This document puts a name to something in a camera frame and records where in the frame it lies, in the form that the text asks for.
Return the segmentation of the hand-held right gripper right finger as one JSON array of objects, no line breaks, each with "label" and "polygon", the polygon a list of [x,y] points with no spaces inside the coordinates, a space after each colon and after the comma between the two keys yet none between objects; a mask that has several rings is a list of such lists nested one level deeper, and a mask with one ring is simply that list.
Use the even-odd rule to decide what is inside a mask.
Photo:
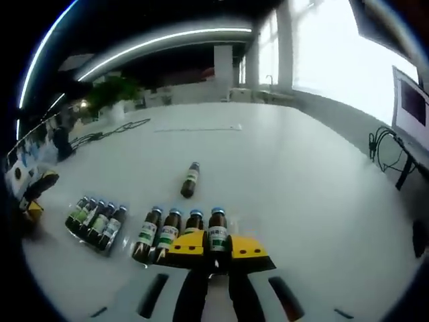
[{"label": "hand-held right gripper right finger", "polygon": [[229,296],[239,321],[354,321],[278,268],[252,237],[230,235]]}]

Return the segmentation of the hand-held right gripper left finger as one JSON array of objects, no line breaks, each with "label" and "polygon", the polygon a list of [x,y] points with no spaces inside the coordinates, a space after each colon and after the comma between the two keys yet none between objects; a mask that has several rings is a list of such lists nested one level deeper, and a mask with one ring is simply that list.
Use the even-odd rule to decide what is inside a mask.
[{"label": "hand-held right gripper left finger", "polygon": [[158,264],[119,289],[87,321],[200,321],[208,290],[207,234],[180,236]]}]

